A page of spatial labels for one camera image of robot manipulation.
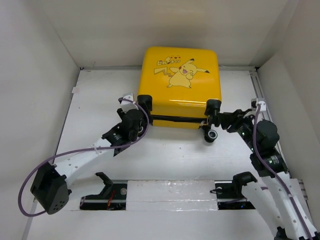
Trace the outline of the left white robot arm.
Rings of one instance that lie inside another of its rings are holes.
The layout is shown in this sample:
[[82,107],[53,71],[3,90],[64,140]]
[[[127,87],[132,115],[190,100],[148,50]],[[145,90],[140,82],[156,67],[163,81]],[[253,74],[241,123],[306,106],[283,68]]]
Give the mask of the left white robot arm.
[[148,126],[148,116],[140,106],[117,113],[121,122],[104,133],[91,147],[62,153],[70,155],[66,160],[50,164],[41,163],[33,171],[30,192],[43,207],[53,215],[60,211],[76,195],[75,181],[86,171],[96,166],[103,155],[113,158],[141,139]]

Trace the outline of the yellow hard-shell suitcase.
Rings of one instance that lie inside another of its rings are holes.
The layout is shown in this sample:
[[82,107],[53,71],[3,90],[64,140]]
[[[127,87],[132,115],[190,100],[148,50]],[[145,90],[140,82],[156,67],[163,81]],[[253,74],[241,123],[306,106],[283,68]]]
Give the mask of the yellow hard-shell suitcase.
[[210,49],[149,47],[144,55],[137,102],[155,127],[201,129],[218,138],[222,105],[219,63]]

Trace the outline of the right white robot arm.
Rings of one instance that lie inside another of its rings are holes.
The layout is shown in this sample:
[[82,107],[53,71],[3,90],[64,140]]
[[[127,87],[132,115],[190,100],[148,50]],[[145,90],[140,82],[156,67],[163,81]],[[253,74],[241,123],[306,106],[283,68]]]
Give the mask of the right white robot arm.
[[249,171],[233,176],[231,191],[254,206],[275,240],[318,240],[320,232],[304,211],[289,169],[276,149],[277,126],[259,120],[260,109],[219,113],[220,126],[238,133],[252,151],[250,161],[265,187]]

